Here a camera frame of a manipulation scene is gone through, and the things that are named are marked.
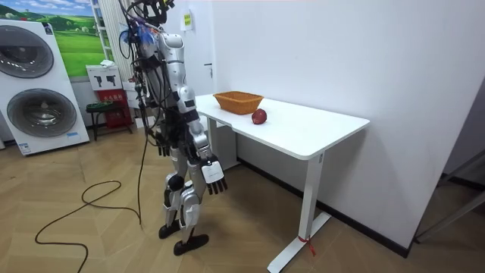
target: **dryer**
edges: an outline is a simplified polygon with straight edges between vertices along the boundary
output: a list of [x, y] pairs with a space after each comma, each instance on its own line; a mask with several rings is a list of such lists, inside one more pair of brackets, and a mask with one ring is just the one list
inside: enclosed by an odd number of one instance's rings
[[89, 141], [50, 24], [0, 20], [0, 90], [23, 155]]

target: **baseboard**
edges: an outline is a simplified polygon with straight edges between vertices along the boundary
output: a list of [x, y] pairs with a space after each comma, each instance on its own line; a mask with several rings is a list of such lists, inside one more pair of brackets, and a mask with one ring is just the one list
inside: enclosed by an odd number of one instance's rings
[[[443, 179], [447, 174], [441, 174], [441, 178]], [[473, 190], [485, 191], [485, 185], [470, 181], [468, 179], [460, 178], [460, 177], [452, 177], [449, 182], [461, 185], [463, 187], [467, 187]]]
[[14, 146], [14, 145], [17, 145], [17, 142], [15, 142], [15, 140], [6, 140], [3, 142], [3, 144], [5, 146]]
[[[262, 177], [274, 182], [278, 186], [282, 187], [285, 190], [288, 190], [289, 192], [295, 194], [296, 196], [303, 198], [303, 192], [301, 190], [296, 189], [295, 187], [289, 185], [288, 183], [285, 183], [281, 179], [267, 173], [266, 171], [261, 170], [260, 168], [252, 165], [251, 163], [245, 161], [244, 159], [237, 158], [237, 161], [241, 162], [244, 166], [247, 168], [251, 169], [252, 171], [260, 174]], [[354, 228], [355, 230], [359, 231], [360, 233], [364, 234], [365, 236], [371, 238], [372, 240], [375, 240], [376, 242], [380, 243], [381, 245], [385, 246], [386, 248], [392, 250], [393, 252], [397, 253], [398, 255], [407, 258], [409, 255], [409, 250], [411, 249], [411, 246], [409, 248], [405, 248], [398, 243], [394, 242], [393, 240], [385, 237], [382, 234], [377, 233], [376, 231], [370, 229], [369, 227], [359, 223], [358, 221], [350, 218], [349, 216], [343, 214], [342, 212], [337, 211], [336, 209], [330, 207], [327, 204], [322, 203], [321, 201], [317, 200], [317, 208], [323, 210], [324, 212], [328, 213], [329, 215], [332, 215], [333, 217], [337, 218], [341, 222], [347, 224], [351, 228]]]

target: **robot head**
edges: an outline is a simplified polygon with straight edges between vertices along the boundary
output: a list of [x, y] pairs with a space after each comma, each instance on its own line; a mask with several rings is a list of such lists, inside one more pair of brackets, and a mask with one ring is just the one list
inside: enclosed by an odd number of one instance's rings
[[[175, 6], [174, 0], [142, 0], [143, 17], [145, 20], [155, 26], [167, 22], [167, 11]], [[153, 10], [155, 16], [149, 16], [149, 8]]]

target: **landscape poster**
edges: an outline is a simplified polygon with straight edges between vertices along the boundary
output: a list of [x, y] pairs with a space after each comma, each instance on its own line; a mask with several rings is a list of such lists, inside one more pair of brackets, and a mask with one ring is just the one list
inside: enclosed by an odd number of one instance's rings
[[105, 59], [90, 0], [0, 0], [0, 18], [50, 23], [69, 77]]

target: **red apple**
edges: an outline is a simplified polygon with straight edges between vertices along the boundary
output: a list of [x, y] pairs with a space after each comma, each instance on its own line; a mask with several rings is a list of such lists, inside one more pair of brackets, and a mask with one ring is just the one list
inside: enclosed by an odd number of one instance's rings
[[258, 109], [252, 113], [251, 119], [253, 124], [263, 124], [266, 121], [267, 115], [266, 111], [263, 109]]

